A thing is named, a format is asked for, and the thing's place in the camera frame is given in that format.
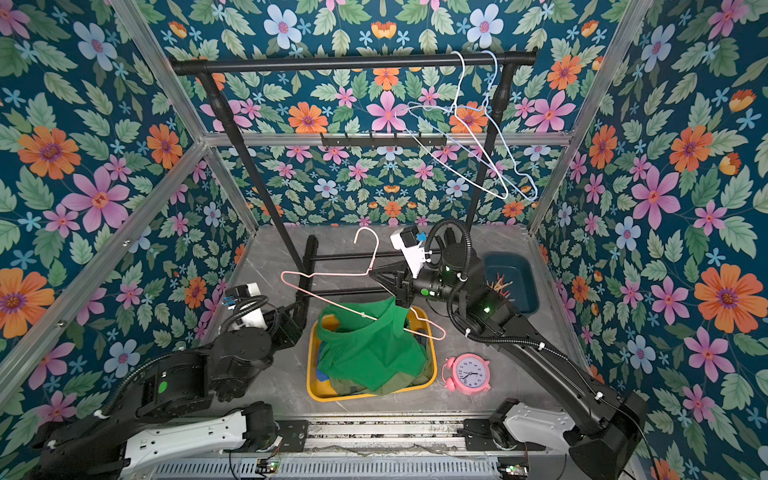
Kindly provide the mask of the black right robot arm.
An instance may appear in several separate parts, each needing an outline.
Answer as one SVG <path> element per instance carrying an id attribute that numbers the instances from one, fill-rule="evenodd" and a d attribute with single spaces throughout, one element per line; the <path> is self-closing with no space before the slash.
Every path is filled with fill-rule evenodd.
<path id="1" fill-rule="evenodd" d="M 443 302 L 465 338 L 511 358 L 558 402 L 560 410 L 552 411 L 506 399 L 489 419 L 497 446 L 537 444 L 567 453 L 591 479 L 620 477 L 644 438 L 646 401 L 620 395 L 557 349 L 511 299 L 487 284 L 476 252 L 451 245 L 418 273 L 399 261 L 368 275 L 393 293 L 399 306 L 409 307 L 417 298 Z"/>

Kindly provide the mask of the green tank top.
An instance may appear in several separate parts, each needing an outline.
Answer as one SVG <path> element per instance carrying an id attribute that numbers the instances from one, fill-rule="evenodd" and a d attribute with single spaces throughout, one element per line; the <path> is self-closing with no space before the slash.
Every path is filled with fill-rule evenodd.
<path id="1" fill-rule="evenodd" d="M 316 329 L 318 370 L 341 395 L 352 388 L 386 395 L 423 382 L 431 361 L 405 330 L 407 315 L 392 298 L 325 308 Z"/>

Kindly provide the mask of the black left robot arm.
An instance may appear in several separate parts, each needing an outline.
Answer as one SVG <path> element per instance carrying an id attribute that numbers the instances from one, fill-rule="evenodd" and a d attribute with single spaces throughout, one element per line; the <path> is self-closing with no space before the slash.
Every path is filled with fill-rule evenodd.
<path id="1" fill-rule="evenodd" d="M 294 346 L 306 316 L 292 304 L 266 314 L 266 328 L 221 332 L 201 347 L 164 354 L 126 376 L 89 416 L 38 430 L 40 461 L 29 479 L 117 479 L 133 465 L 131 437 L 151 425 L 202 412 L 245 395 L 277 351 Z"/>

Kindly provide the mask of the olive grey tank top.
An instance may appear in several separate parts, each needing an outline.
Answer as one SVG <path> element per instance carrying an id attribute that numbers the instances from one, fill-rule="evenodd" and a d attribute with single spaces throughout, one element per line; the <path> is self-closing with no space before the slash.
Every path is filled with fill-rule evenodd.
<path id="1" fill-rule="evenodd" d="M 353 380 L 330 379 L 330 385 L 339 396 L 352 396 L 358 394 L 371 394 L 382 396 L 395 393 L 397 391 L 426 384 L 432 377 L 433 363 L 427 360 L 422 371 L 416 375 L 410 375 L 404 372 L 398 372 L 393 375 L 386 383 L 376 389 L 369 389 Z"/>

